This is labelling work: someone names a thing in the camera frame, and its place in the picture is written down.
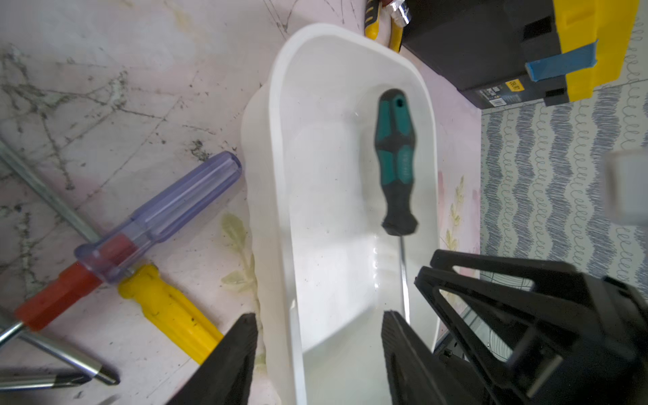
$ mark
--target white plastic tray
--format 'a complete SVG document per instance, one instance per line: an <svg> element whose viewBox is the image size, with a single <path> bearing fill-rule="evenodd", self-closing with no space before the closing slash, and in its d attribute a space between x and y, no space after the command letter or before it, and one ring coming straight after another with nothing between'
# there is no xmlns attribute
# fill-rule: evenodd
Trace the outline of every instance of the white plastic tray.
<svg viewBox="0 0 648 405"><path fill-rule="evenodd" d="M402 313L398 238L373 147L378 98L402 89L417 132L406 237L411 324L439 327L413 280L438 247L430 96L397 53L333 25L295 33L241 128L266 362L284 404L391 404L382 312Z"/></svg>

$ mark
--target yellow pliers handle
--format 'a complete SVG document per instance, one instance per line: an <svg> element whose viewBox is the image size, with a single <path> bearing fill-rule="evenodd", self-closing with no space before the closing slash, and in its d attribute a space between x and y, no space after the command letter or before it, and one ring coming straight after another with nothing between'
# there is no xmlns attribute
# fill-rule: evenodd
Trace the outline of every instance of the yellow pliers handle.
<svg viewBox="0 0 648 405"><path fill-rule="evenodd" d="M365 11L365 36L369 39L376 40L380 30L380 10L382 3L380 0L368 0L367 10ZM391 20L391 37L389 39L389 48L395 52L400 52L400 43L403 38L403 28L399 27Z"/></svg>

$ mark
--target metal screwdriver tip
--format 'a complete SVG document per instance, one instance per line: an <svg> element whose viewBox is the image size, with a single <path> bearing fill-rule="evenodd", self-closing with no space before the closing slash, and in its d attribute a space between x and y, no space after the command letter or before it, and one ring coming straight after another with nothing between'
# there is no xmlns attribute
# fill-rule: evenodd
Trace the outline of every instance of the metal screwdriver tip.
<svg viewBox="0 0 648 405"><path fill-rule="evenodd" d="M59 374L55 376L52 388L78 387L90 380L90 376L81 373Z"/></svg>
<svg viewBox="0 0 648 405"><path fill-rule="evenodd" d="M116 386L120 382L119 375L106 366L101 367L95 378L109 386Z"/></svg>

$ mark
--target label sticker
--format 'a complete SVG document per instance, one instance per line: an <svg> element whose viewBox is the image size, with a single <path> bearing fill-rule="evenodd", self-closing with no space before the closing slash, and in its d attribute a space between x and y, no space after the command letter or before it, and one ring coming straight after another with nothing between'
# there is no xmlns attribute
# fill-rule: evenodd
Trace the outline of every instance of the label sticker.
<svg viewBox="0 0 648 405"><path fill-rule="evenodd" d="M493 107L502 107L506 105L506 101L504 101L504 99L502 98L494 98L492 100L489 100L489 102Z"/></svg>
<svg viewBox="0 0 648 405"><path fill-rule="evenodd" d="M522 85L520 79L515 79L515 80L511 80L509 82L506 82L506 86L511 91L524 91L524 86Z"/></svg>

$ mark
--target blue tape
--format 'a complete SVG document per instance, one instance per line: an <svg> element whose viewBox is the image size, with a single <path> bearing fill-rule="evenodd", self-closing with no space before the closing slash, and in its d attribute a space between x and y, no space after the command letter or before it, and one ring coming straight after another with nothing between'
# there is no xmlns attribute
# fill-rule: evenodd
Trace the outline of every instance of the blue tape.
<svg viewBox="0 0 648 405"><path fill-rule="evenodd" d="M596 65L596 42L576 48L567 53L534 60L525 64L529 77L534 82L552 77L564 76Z"/></svg>

